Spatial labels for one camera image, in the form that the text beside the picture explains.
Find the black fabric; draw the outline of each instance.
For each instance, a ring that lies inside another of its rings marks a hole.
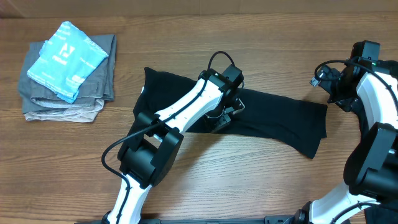
[[[398,210],[398,201],[391,202],[385,206]],[[398,224],[398,213],[385,208],[367,208],[365,217],[367,224]]]
[[[155,113],[185,94],[196,84],[189,78],[145,68],[145,88],[134,108],[134,116],[144,110]],[[244,89],[240,99],[246,108],[231,116],[231,123],[219,134],[241,134],[278,139],[313,159],[321,138],[326,137],[327,105],[293,100]],[[207,133],[205,120],[199,119],[188,132]]]

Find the black cable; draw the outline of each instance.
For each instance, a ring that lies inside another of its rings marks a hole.
[[[361,209],[361,207],[364,206],[364,205],[365,206],[370,206],[370,207],[381,207],[381,208],[385,208],[385,209],[388,209],[388,210],[392,210],[394,212],[398,212],[398,210],[393,209],[393,208],[389,208],[389,207],[387,207],[385,205],[381,205],[381,204],[378,205],[378,204],[369,203],[369,202],[358,202],[357,204],[352,205],[352,206],[344,209],[343,211],[341,211],[339,214],[337,214],[337,216],[331,220],[330,224],[335,224],[337,222],[337,220],[339,218],[341,218],[343,215],[347,214],[348,212],[352,211],[355,208]]]
[[[229,60],[231,61],[232,65],[235,66],[234,60],[232,60],[231,56],[229,56],[229,54],[227,54],[226,52],[220,50],[220,51],[217,51],[216,53],[214,53],[214,54],[211,56],[211,58],[210,58],[210,60],[209,60],[209,65],[207,66],[207,70],[210,69],[211,63],[213,62],[214,57],[215,57],[216,55],[218,55],[218,54],[224,54],[224,55],[226,55],[226,56],[229,58]]]
[[[366,67],[363,66],[363,65],[360,65],[360,64],[358,64],[358,63],[355,63],[355,62],[353,62],[352,60],[329,60],[329,61],[327,61],[327,62],[321,63],[321,64],[318,65],[317,68],[315,69],[315,78],[316,78],[317,80],[320,80],[320,81],[334,81],[334,80],[338,80],[338,79],[340,79],[341,77],[343,77],[343,75],[341,75],[341,76],[339,76],[339,77],[336,77],[336,78],[331,78],[331,79],[327,79],[327,78],[322,78],[322,77],[320,77],[320,76],[318,75],[318,70],[319,70],[319,68],[322,68],[322,66],[327,65],[327,64],[329,64],[329,63],[343,63],[343,64],[345,64],[345,65],[357,66],[357,67],[362,68],[362,69],[364,69],[365,71],[369,72],[370,74],[372,74],[372,75],[373,75],[374,77],[376,77],[376,78],[387,88],[387,90],[389,91],[389,93],[390,93],[390,95],[391,95],[391,97],[392,97],[392,100],[394,101],[394,104],[395,104],[395,106],[396,106],[396,111],[397,111],[397,114],[398,114],[398,99],[397,99],[396,95],[394,94],[394,92],[392,91],[391,86],[388,85],[388,83],[386,83],[386,81],[384,81],[378,74],[376,74],[376,72],[372,71],[371,69],[366,68]]]
[[[232,60],[231,56],[229,56],[229,55],[228,55],[226,52],[224,52],[224,51],[218,51],[218,52],[215,52],[215,53],[211,56],[210,61],[209,61],[209,64],[208,64],[208,70],[210,69],[210,66],[211,66],[211,63],[212,63],[214,57],[215,57],[216,55],[218,55],[218,54],[225,54],[225,55],[230,59],[232,65],[235,66],[235,63],[234,63],[234,61]],[[129,197],[129,193],[130,193],[131,186],[130,186],[129,180],[128,180],[125,176],[123,176],[121,173],[119,173],[118,171],[112,169],[110,166],[108,166],[108,165],[106,164],[106,161],[105,161],[106,155],[108,154],[108,152],[109,152],[112,148],[114,148],[114,147],[117,146],[118,144],[121,144],[122,142],[124,142],[124,141],[126,141],[126,140],[128,140],[128,139],[131,139],[131,138],[133,138],[134,136],[137,136],[137,135],[139,135],[139,134],[143,134],[143,133],[146,133],[146,132],[148,132],[148,131],[150,131],[150,130],[153,130],[153,129],[155,129],[155,128],[157,128],[157,127],[159,127],[159,126],[165,124],[166,122],[170,121],[171,119],[174,119],[178,114],[180,114],[181,112],[183,112],[183,111],[184,111],[185,109],[187,109],[193,102],[195,102],[199,97],[201,97],[201,94],[202,94],[203,91],[205,90],[206,84],[207,84],[207,80],[205,80],[205,82],[204,82],[204,84],[203,84],[201,90],[198,92],[198,94],[197,94],[191,101],[189,101],[189,103],[187,103],[185,106],[183,106],[181,109],[179,109],[177,112],[175,112],[174,114],[172,114],[171,116],[169,116],[169,117],[166,118],[165,120],[163,120],[163,121],[161,121],[161,122],[159,122],[159,123],[157,123],[157,124],[154,124],[154,125],[152,125],[152,126],[149,126],[149,127],[147,127],[147,128],[144,128],[144,129],[142,129],[142,130],[140,130],[140,131],[137,131],[137,132],[135,132],[135,133],[132,133],[132,134],[130,134],[130,135],[124,137],[124,138],[121,138],[121,139],[117,140],[116,142],[112,143],[110,146],[108,146],[108,147],[105,149],[104,153],[103,153],[102,156],[101,156],[102,165],[105,167],[105,169],[111,171],[113,174],[115,174],[115,175],[117,175],[118,177],[122,178],[122,180],[124,180],[124,181],[126,182],[126,184],[127,184],[127,187],[126,187],[126,195],[124,196],[124,200],[123,200],[123,202],[122,202],[122,204],[121,204],[121,206],[120,206],[119,213],[118,213],[118,215],[116,216],[116,218],[117,218],[117,219],[116,219],[116,224],[119,223],[120,217],[122,216],[123,207],[124,207],[124,205],[125,205],[126,202],[127,202],[127,198]]]

